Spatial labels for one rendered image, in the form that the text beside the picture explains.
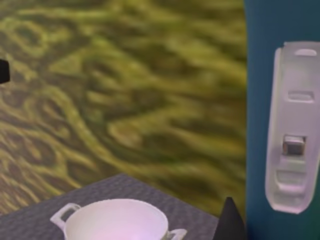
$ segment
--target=swirl pattern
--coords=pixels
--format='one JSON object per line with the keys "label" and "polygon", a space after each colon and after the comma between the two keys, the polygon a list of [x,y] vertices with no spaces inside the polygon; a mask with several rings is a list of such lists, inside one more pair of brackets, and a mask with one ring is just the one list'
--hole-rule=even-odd
{"label": "swirl pattern", "polygon": [[239,0],[2,0],[0,213],[125,172],[244,209]]}

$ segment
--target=yellow-green textured background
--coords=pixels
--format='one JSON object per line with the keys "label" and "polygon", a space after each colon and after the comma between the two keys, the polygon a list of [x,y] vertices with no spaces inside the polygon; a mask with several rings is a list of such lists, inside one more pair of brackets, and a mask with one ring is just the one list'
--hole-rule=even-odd
{"label": "yellow-green textured background", "polygon": [[243,213],[245,36],[242,0],[1,0],[0,214],[119,172]]}

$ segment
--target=white plastic case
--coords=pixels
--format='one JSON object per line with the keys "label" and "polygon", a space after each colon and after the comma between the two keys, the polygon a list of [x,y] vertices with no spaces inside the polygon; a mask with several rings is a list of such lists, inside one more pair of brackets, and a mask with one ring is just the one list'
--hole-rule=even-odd
{"label": "white plastic case", "polygon": [[275,52],[267,141],[265,194],[274,210],[299,214],[311,203],[319,126],[320,42],[287,42]]}

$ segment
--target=white handle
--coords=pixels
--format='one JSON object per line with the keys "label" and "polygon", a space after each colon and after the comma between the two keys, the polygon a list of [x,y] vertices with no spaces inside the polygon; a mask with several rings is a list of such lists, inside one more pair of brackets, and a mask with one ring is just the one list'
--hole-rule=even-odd
{"label": "white handle", "polygon": [[68,203],[64,207],[62,207],[59,211],[57,211],[51,218],[50,221],[57,225],[62,231],[65,230],[66,222],[62,220],[62,217],[70,210],[77,211],[81,208],[78,204]]}
{"label": "white handle", "polygon": [[187,234],[187,230],[185,229],[175,229],[169,232],[171,236],[173,236],[170,240],[182,240]]}

